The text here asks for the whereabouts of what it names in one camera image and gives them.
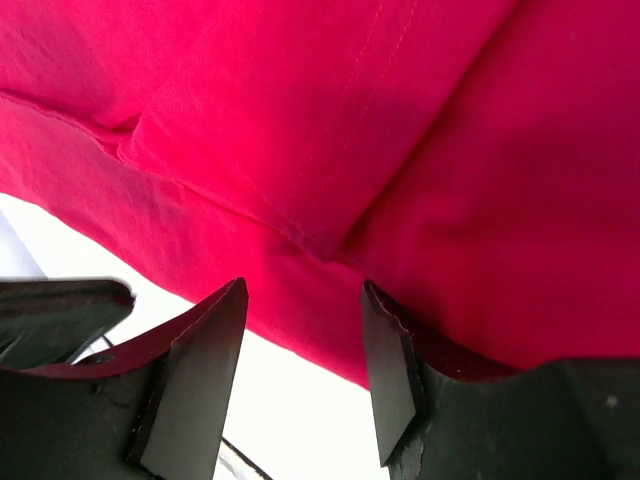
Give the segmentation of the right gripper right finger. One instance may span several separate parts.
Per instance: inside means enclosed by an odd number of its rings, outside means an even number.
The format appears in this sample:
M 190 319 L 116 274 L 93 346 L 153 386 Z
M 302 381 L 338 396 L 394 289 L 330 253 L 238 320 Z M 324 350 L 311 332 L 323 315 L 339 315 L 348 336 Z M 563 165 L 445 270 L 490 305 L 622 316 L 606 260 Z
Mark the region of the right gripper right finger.
M 639 362 L 520 371 L 422 323 L 371 282 L 363 338 L 381 465 L 394 479 L 635 479 Z

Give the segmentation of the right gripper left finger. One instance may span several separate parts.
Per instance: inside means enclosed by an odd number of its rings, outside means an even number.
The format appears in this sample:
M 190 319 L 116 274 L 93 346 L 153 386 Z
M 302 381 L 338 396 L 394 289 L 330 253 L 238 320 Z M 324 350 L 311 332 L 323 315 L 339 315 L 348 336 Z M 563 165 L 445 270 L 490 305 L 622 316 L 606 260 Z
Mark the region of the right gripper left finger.
M 95 354 L 133 311 L 113 279 L 1 285 L 5 479 L 209 479 L 248 310 L 237 278 Z

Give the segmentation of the red t shirt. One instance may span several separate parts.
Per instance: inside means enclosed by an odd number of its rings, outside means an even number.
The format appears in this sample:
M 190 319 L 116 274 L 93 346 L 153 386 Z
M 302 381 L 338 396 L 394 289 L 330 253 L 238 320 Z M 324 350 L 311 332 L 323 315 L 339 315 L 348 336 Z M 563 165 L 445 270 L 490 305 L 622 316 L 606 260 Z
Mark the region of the red t shirt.
M 530 368 L 639 352 L 635 1 L 5 1 L 1 189 L 359 385 L 371 280 Z

